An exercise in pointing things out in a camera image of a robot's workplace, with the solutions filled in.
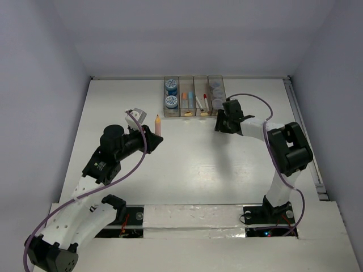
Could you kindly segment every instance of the screw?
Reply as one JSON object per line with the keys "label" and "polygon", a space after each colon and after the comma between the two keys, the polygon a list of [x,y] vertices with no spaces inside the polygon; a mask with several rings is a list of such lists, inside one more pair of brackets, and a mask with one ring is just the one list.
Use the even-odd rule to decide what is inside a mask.
{"label": "screw", "polygon": [[288,210],[288,211],[286,211],[286,216],[287,216],[288,218],[294,218],[294,212],[293,212],[293,211]]}
{"label": "screw", "polygon": [[137,219],[137,220],[142,220],[142,219],[143,219],[143,213],[142,213],[142,212],[138,212],[138,213],[136,214],[136,219]]}

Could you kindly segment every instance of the orange marker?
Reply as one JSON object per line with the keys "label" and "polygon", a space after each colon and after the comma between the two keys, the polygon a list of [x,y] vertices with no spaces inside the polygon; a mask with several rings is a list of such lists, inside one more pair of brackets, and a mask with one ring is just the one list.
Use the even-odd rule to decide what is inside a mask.
{"label": "orange marker", "polygon": [[155,134],[161,136],[161,119],[159,115],[157,115],[157,118],[155,119]]}

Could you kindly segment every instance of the white work surface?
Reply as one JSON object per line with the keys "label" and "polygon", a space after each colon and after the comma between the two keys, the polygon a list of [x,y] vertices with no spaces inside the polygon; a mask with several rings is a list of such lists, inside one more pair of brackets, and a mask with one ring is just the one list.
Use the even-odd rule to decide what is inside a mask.
{"label": "white work surface", "polygon": [[[294,121],[282,79],[227,79],[225,88],[227,96],[244,92],[265,99],[274,110],[272,122]],[[82,169],[99,145],[103,129],[111,124],[126,127],[124,110],[137,107],[146,111],[144,124],[152,130],[159,114],[164,141],[146,156],[130,178],[104,192],[125,199],[129,205],[149,205],[145,207],[145,238],[94,239],[80,254],[75,272],[359,271],[336,204],[319,201],[309,169],[302,172],[296,183],[306,198],[299,239],[238,235],[217,238],[214,232],[209,232],[209,237],[205,233],[178,233],[177,228],[184,233],[200,230],[197,226],[201,230],[206,228],[199,223],[205,220],[204,215],[188,225],[185,220],[195,216],[193,211],[180,212],[185,210],[183,205],[261,203],[274,169],[263,142],[214,132],[215,117],[164,118],[162,100],[163,80],[91,81],[60,202],[69,199]],[[269,110],[260,101],[245,96],[238,100],[246,115],[268,117]],[[139,152],[123,160],[117,178],[132,169],[140,156]],[[299,195],[292,193],[291,201],[298,217]],[[176,204],[182,206],[155,206]],[[146,212],[156,207],[158,211],[169,212]],[[202,211],[209,211],[206,207],[209,206],[200,206]],[[233,213],[231,226],[224,222],[229,216],[215,216],[211,229],[224,228],[225,224],[232,229],[231,233],[243,229],[244,225],[238,222],[242,208],[228,205],[225,209],[230,211],[223,214]],[[147,221],[148,214],[153,214],[152,223]],[[152,233],[147,227],[175,230]]]}

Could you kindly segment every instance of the red marker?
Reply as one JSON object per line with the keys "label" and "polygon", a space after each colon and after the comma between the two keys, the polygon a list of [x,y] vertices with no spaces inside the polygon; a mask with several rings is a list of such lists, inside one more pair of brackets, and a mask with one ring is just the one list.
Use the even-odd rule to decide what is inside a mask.
{"label": "red marker", "polygon": [[204,94],[204,103],[205,103],[205,107],[206,109],[209,111],[209,106],[208,106],[208,100],[206,99],[206,94]]}

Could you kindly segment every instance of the clear plastic container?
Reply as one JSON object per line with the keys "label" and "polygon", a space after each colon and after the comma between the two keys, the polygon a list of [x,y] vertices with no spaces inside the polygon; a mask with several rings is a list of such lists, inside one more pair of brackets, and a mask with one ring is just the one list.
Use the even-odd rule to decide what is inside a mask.
{"label": "clear plastic container", "polygon": [[193,76],[179,77],[179,87],[180,116],[195,116],[196,101]]}
{"label": "clear plastic container", "polygon": [[212,105],[212,115],[217,115],[219,109],[223,109],[223,103],[226,101],[225,85],[221,75],[209,75],[209,94]]}
{"label": "clear plastic container", "polygon": [[179,77],[167,76],[164,77],[164,116],[179,117],[180,116],[180,101],[179,101]]}
{"label": "clear plastic container", "polygon": [[211,95],[209,91],[208,77],[206,75],[194,76],[195,95],[198,97],[196,101],[197,116],[209,116],[212,113]]}

